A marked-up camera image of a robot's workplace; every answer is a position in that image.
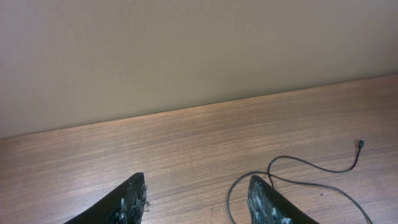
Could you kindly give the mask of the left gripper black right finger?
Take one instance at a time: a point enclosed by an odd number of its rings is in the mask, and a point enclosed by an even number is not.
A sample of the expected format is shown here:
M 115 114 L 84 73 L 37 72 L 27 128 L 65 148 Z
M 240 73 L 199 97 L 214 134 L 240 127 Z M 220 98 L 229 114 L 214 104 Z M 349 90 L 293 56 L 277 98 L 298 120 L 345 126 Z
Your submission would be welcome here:
M 248 207 L 252 224 L 318 224 L 258 175 L 250 179 Z

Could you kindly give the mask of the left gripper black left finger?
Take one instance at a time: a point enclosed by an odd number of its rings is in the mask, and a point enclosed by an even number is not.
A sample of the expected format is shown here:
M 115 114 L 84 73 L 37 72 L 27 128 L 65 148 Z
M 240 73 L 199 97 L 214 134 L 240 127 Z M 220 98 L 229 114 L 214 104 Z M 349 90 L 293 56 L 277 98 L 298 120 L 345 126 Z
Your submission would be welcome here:
M 137 172 L 67 224 L 141 224 L 146 205 L 147 185 Z

